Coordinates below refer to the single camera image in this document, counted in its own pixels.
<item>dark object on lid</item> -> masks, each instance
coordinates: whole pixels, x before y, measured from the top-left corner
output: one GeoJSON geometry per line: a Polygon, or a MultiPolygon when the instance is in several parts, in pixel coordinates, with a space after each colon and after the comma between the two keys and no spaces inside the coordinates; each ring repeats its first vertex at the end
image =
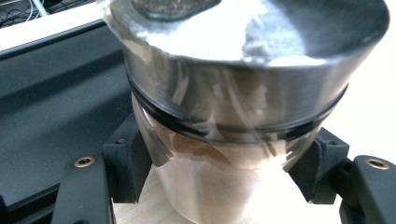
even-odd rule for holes
{"type": "Polygon", "coordinates": [[[221,0],[131,0],[134,8],[144,17],[159,21],[183,20],[202,12],[221,0]]]}

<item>metal lid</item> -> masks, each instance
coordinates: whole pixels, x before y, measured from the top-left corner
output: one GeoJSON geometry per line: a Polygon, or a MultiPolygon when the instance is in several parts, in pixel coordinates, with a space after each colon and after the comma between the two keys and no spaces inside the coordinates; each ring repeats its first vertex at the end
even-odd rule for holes
{"type": "Polygon", "coordinates": [[[150,20],[177,21],[213,7],[220,0],[131,0],[134,9],[150,20]]]}
{"type": "Polygon", "coordinates": [[[130,81],[200,131],[317,118],[389,25],[381,0],[222,0],[170,21],[153,20],[136,1],[98,0],[125,47],[130,81]]]}

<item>black cable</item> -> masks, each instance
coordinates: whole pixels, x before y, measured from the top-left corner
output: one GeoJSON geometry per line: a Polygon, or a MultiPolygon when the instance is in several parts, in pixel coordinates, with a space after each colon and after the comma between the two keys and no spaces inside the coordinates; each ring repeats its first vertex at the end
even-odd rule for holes
{"type": "MultiPolygon", "coordinates": [[[[78,7],[87,1],[88,0],[77,0],[74,2],[69,2],[67,4],[60,2],[52,7],[48,7],[45,9],[49,14],[53,14],[73,7],[78,7]]],[[[30,11],[26,12],[28,9],[30,9],[30,6],[25,10],[11,9],[10,11],[8,11],[6,17],[4,19],[1,18],[2,20],[0,21],[0,28],[8,27],[26,21],[30,15],[30,11]]]]}
{"type": "Polygon", "coordinates": [[[1,13],[1,14],[6,14],[7,11],[3,10],[2,8],[0,8],[0,13],[1,13]]]}

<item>screw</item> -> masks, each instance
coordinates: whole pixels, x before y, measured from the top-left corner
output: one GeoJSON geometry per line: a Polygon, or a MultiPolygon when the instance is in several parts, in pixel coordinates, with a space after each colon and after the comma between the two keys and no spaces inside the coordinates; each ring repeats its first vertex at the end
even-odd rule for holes
{"type": "Polygon", "coordinates": [[[90,166],[95,162],[95,159],[92,156],[82,157],[75,161],[75,166],[77,168],[84,168],[90,166]]]}
{"type": "Polygon", "coordinates": [[[380,160],[376,160],[376,159],[367,159],[366,163],[369,166],[374,167],[375,169],[378,169],[378,170],[388,170],[389,169],[389,165],[384,161],[380,161],[380,160]]]}

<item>reflective metal surface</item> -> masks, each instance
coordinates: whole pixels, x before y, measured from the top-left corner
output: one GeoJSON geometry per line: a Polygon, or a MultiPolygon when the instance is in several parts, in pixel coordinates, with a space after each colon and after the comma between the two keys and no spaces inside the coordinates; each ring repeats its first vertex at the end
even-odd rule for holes
{"type": "Polygon", "coordinates": [[[149,20],[176,21],[213,7],[220,0],[131,0],[134,9],[149,20]]]}
{"type": "Polygon", "coordinates": [[[223,0],[182,21],[150,21],[100,0],[131,82],[197,129],[282,129],[324,113],[386,32],[380,0],[223,0]]]}
{"type": "Polygon", "coordinates": [[[133,104],[170,204],[195,223],[245,223],[241,222],[244,217],[265,214],[257,206],[265,202],[257,200],[271,202],[274,195],[282,197],[283,192],[277,190],[287,187],[279,186],[279,178],[299,160],[319,129],[292,141],[210,145],[162,126],[135,98],[133,104]]]}

